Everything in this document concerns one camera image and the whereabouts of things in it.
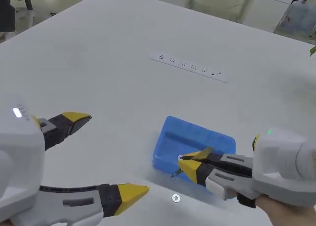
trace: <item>hand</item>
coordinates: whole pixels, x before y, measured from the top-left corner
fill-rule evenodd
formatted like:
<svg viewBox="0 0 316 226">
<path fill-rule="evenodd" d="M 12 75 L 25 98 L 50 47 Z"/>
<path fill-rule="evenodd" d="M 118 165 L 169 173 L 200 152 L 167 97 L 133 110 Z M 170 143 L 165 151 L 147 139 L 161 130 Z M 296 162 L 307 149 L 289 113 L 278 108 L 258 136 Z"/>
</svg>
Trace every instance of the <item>hand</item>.
<svg viewBox="0 0 316 226">
<path fill-rule="evenodd" d="M 256 205 L 267 213 L 274 226 L 315 226 L 314 207 L 296 207 L 287 205 L 267 196 L 256 200 Z"/>
</svg>

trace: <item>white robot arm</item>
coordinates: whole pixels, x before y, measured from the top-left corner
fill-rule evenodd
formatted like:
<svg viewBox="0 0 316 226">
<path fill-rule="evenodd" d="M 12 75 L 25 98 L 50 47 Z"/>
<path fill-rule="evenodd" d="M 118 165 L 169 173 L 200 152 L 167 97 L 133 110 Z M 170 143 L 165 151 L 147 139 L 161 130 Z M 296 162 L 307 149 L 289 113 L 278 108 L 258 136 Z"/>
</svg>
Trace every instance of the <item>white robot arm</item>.
<svg viewBox="0 0 316 226">
<path fill-rule="evenodd" d="M 295 133 L 269 129 L 253 142 L 254 157 L 218 154 L 212 148 L 182 156 L 180 169 L 226 200 L 255 208 L 261 194 L 294 206 L 316 204 L 316 145 Z"/>
<path fill-rule="evenodd" d="M 41 185 L 44 154 L 77 132 L 91 116 L 65 112 L 49 120 L 30 115 L 15 97 L 0 103 L 0 222 L 14 226 L 96 226 L 116 216 L 149 190 L 133 184 L 77 188 Z"/>
</svg>

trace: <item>floor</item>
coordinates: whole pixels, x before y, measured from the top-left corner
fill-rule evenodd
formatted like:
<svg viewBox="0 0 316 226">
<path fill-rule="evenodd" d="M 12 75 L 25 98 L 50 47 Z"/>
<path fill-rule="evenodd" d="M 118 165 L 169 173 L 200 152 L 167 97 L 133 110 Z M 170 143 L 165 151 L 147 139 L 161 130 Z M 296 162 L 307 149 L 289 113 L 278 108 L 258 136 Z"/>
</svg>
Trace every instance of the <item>floor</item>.
<svg viewBox="0 0 316 226">
<path fill-rule="evenodd" d="M 244 0 L 193 0 L 191 9 L 236 21 Z"/>
<path fill-rule="evenodd" d="M 82 0 L 32 0 L 35 10 L 49 14 L 58 13 Z M 14 7 L 25 7 L 24 1 L 11 0 Z M 231 21 L 236 21 L 243 0 L 192 0 L 191 8 L 213 16 L 218 16 Z M 43 21 L 43 18 L 36 17 L 34 24 Z M 21 33 L 27 29 L 25 19 L 16 22 L 16 31 Z"/>
<path fill-rule="evenodd" d="M 82 0 L 31 0 L 34 10 L 41 11 L 43 13 L 46 13 L 49 15 L 51 12 L 58 13 L 66 8 L 82 1 Z M 17 8 L 17 7 L 25 7 L 24 0 L 18 1 L 18 0 L 11 0 L 11 4 Z M 34 19 L 34 24 L 38 24 L 41 21 L 43 21 L 44 18 L 36 17 Z M 27 29 L 27 22 L 25 19 L 20 19 L 19 21 L 16 21 L 16 32 L 21 33 L 24 30 Z"/>
</svg>

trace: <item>small metal part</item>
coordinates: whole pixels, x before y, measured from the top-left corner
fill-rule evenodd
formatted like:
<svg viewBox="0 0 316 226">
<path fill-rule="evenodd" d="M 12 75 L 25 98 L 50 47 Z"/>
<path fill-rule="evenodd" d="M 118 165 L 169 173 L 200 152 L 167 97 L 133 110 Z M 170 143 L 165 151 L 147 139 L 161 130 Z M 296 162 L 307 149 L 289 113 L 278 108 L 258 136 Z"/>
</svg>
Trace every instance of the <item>small metal part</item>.
<svg viewBox="0 0 316 226">
<path fill-rule="evenodd" d="M 174 203 L 178 203 L 179 201 L 180 201 L 180 196 L 178 195 L 178 194 L 174 194 L 173 196 L 172 196 L 172 201 L 174 202 Z"/>
<path fill-rule="evenodd" d="M 182 173 L 182 170 L 181 170 L 181 168 L 179 168 L 174 174 L 171 175 L 171 178 L 175 177 L 175 176 L 177 176 L 177 175 L 179 175 L 181 173 Z"/>
</svg>

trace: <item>chair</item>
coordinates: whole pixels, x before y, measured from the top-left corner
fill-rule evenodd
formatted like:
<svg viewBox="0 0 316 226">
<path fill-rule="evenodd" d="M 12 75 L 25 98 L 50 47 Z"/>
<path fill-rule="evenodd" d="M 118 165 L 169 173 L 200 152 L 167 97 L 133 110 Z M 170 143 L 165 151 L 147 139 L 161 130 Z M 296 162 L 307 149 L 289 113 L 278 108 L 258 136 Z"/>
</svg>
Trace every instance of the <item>chair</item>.
<svg viewBox="0 0 316 226">
<path fill-rule="evenodd" d="M 15 20 L 26 18 L 28 28 L 31 28 L 33 26 L 34 17 L 41 17 L 41 18 L 47 19 L 50 16 L 54 15 L 53 13 L 49 14 L 42 11 L 35 11 L 33 9 L 31 0 L 24 0 L 24 1 L 25 1 L 26 7 L 19 7 L 15 9 L 16 10 Z"/>
</svg>

